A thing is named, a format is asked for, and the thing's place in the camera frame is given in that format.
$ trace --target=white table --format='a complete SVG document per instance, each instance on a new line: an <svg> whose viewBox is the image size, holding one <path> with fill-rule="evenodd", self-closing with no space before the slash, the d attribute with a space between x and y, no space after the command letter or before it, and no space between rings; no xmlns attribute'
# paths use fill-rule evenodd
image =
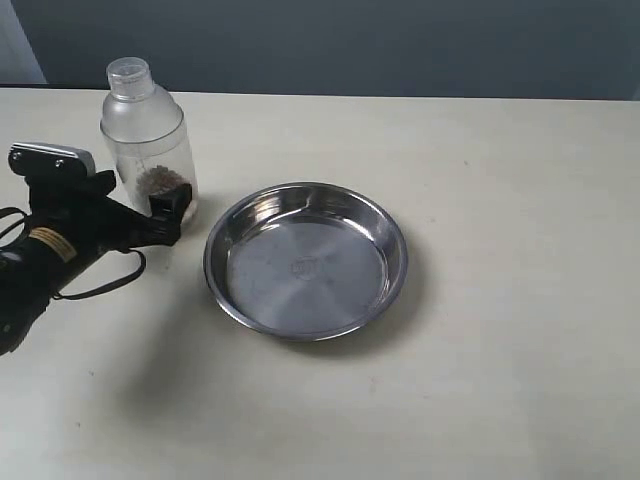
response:
<svg viewBox="0 0 640 480"><path fill-rule="evenodd" d="M0 90L0 154L61 143L110 168L104 95ZM640 105L176 98L199 224L0 358L0 478L640 477ZM400 298L358 333L274 341L204 284L215 220L294 180L370 196L407 237ZM26 206L4 160L0 182ZM67 291L134 263L110 254Z"/></svg>

